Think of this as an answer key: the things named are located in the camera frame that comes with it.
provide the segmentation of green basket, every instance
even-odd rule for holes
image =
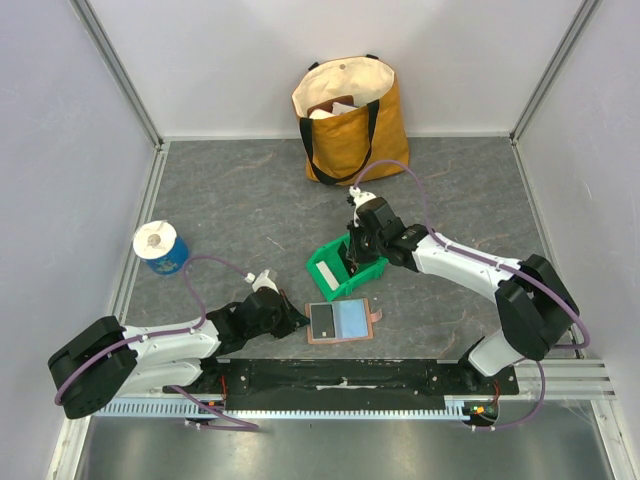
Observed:
[[[311,277],[318,284],[318,287],[320,287],[320,290],[322,291],[324,298],[327,299],[327,302],[332,302],[338,297],[351,294],[351,292],[353,292],[357,287],[369,280],[380,278],[385,265],[389,262],[386,258],[380,257],[373,263],[360,265],[358,267],[358,272],[353,277],[349,277],[349,273],[344,267],[342,259],[338,254],[338,250],[341,245],[344,244],[349,247],[349,240],[349,234],[347,233],[346,235],[327,243],[316,250],[307,262],[307,270],[309,270]],[[318,269],[316,264],[319,262],[326,263],[327,267],[338,281],[339,286],[335,290],[331,289]]]

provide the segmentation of toilet paper roll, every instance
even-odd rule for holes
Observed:
[[[133,251],[160,275],[177,272],[189,258],[186,243],[166,220],[142,225],[133,235]]]

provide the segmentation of black bag strap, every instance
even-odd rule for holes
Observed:
[[[364,167],[367,166],[367,162],[369,162],[369,159],[371,158],[371,150],[373,148],[373,135],[376,131],[378,111],[380,110],[380,100],[374,100],[371,103],[367,103],[367,109],[369,111],[369,150],[367,150],[367,154],[364,156],[362,165],[360,165],[360,167],[355,172],[342,178],[336,178],[327,175],[313,163],[313,120],[311,120],[310,118],[300,119],[300,135],[302,136],[302,144],[304,145],[304,149],[307,152],[307,159],[309,160],[311,170],[313,171],[313,174],[316,176],[316,178],[320,181],[320,183],[324,183],[325,185],[335,185],[336,183],[346,182],[347,180],[355,177],[364,169]]]

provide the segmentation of concrete floor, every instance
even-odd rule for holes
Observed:
[[[542,254],[507,138],[414,138],[410,147],[436,230],[501,256]],[[278,285],[303,311],[305,303],[324,300],[306,261],[346,233],[353,214],[346,187],[307,180],[304,162],[299,140],[174,142],[153,219],[172,223],[194,254],[218,255],[256,274],[275,270]],[[384,196],[405,224],[422,222],[418,190],[407,175],[365,185]],[[218,264],[203,262],[190,274],[209,309],[250,293],[237,274]],[[282,340],[256,338],[232,356],[457,359],[499,327],[495,306],[486,299],[397,267],[354,292],[353,298],[362,297],[384,315],[372,340],[309,345],[306,332],[298,331]],[[166,325],[197,314],[179,275],[159,276],[140,266],[127,323]]]

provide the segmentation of purple cable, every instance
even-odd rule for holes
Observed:
[[[413,177],[416,184],[418,185],[418,188],[420,189],[420,193],[422,194],[422,208],[424,210],[425,227],[427,227],[427,232],[429,232],[429,235],[431,235],[431,237],[438,243],[438,245],[440,245],[441,247],[447,248],[452,252],[458,253],[459,255],[463,255],[465,257],[472,258],[473,260],[482,262],[486,265],[489,265],[490,267],[498,267],[498,262],[496,262],[491,258],[486,258],[482,255],[469,252],[468,250],[465,250],[463,248],[459,248],[453,245],[449,245],[449,247],[447,247],[444,240],[442,240],[438,235],[436,235],[435,230],[429,224],[429,214],[428,214],[428,208],[427,208],[427,192],[424,189],[424,185],[422,185],[422,182],[420,181],[418,176],[413,172],[413,170],[411,170],[404,163],[400,163],[396,160],[378,160],[377,162],[373,162],[371,165],[368,165],[367,168],[362,170],[362,172],[360,172],[360,175],[358,175],[358,178],[356,179],[356,183],[354,183],[353,186],[357,188],[358,185],[360,184],[360,181],[362,180],[362,177],[364,177],[364,175],[369,170],[383,163],[391,163],[394,165],[398,165]],[[556,294],[553,290],[551,290],[549,287],[547,287],[543,283],[533,278],[531,275],[527,275],[526,273],[521,272],[520,270],[512,268],[508,265],[500,265],[498,268],[502,268],[503,270],[509,272],[510,274],[522,278],[525,282],[529,283],[530,285],[533,285],[535,288],[537,288],[542,293],[547,295],[551,300],[557,303],[558,306],[562,308],[562,310],[564,310],[564,312],[569,316],[569,318],[571,318],[573,323],[575,323],[578,326],[578,329],[580,330],[580,333],[582,334],[582,338],[583,338],[582,343],[556,345],[554,346],[554,348],[565,349],[565,350],[576,350],[580,348],[586,348],[589,346],[589,344],[591,343],[591,336],[589,335],[589,331],[587,330],[586,325],[584,324],[582,319],[576,314],[576,312],[574,312],[571,309],[571,307],[567,304],[567,302],[565,302],[562,298],[560,298],[558,294]]]
[[[533,407],[533,410],[531,410],[526,416],[522,417],[520,420],[516,420],[515,422],[504,423],[495,427],[476,427],[476,430],[480,430],[481,432],[494,432],[498,430],[505,430],[511,427],[517,427],[518,425],[522,425],[523,423],[531,420],[538,414],[538,412],[540,412],[542,404],[544,403],[544,396],[547,393],[547,379],[544,376],[544,369],[542,368],[542,364],[540,362],[536,362],[536,365],[538,366],[538,370],[540,371],[541,385],[540,397],[538,398],[538,402],[536,403],[536,405]]]
[[[148,338],[164,337],[164,336],[167,336],[167,335],[180,335],[182,333],[191,333],[192,329],[196,329],[197,330],[198,328],[202,327],[202,325],[204,325],[204,322],[207,319],[207,317],[206,317],[206,315],[207,315],[207,307],[205,306],[205,304],[202,301],[202,299],[198,296],[198,293],[195,291],[195,289],[191,285],[191,282],[189,281],[189,277],[187,276],[187,267],[192,262],[194,262],[196,260],[214,260],[216,262],[222,263],[223,265],[226,265],[227,267],[231,268],[232,270],[235,270],[236,272],[238,272],[243,277],[247,276],[247,273],[244,272],[242,269],[236,267],[235,265],[227,262],[226,260],[224,260],[222,258],[214,257],[214,256],[211,256],[211,255],[195,255],[195,256],[191,257],[182,266],[182,278],[184,279],[185,285],[187,286],[187,290],[189,290],[189,293],[191,294],[191,296],[194,298],[194,300],[198,304],[198,308],[200,309],[200,321],[197,324],[195,324],[193,327],[176,328],[176,329],[173,329],[173,330],[164,330],[164,331],[160,331],[160,332],[148,333],[147,334]],[[56,396],[54,397],[53,401],[55,402],[55,404],[56,405],[62,405],[62,396],[69,389],[71,384],[73,382],[75,382],[80,375],[82,375],[89,368],[91,368],[98,361],[100,361],[103,357],[113,353],[114,351],[118,350],[119,348],[122,348],[122,347],[124,347],[124,346],[126,346],[126,345],[128,345],[130,343],[142,342],[142,341],[143,341],[143,335],[136,335],[136,336],[131,337],[131,338],[125,338],[124,340],[120,340],[119,342],[116,342],[116,343],[114,343],[112,345],[109,345],[108,347],[106,347],[103,350],[101,350],[98,353],[96,353],[93,357],[91,357],[89,360],[87,360],[82,365],[80,365],[80,367],[75,372],[73,372],[71,375],[69,375],[69,378],[67,378],[64,381],[64,383],[60,386],[60,388],[56,392]]]
[[[238,418],[233,418],[233,417],[229,417],[228,415],[225,415],[220,410],[210,407],[209,405],[201,402],[194,396],[188,394],[177,385],[169,385],[169,386],[179,394],[183,395],[185,398],[188,398],[189,400],[191,400],[202,410],[205,410],[215,415],[216,417],[221,418],[222,420],[226,420],[227,422],[235,423],[236,425],[238,425],[237,427],[232,427],[229,425],[201,425],[201,428],[208,428],[209,430],[231,430],[234,432],[255,432],[259,428],[258,425],[256,425],[255,423],[245,422],[244,420],[240,420]]]

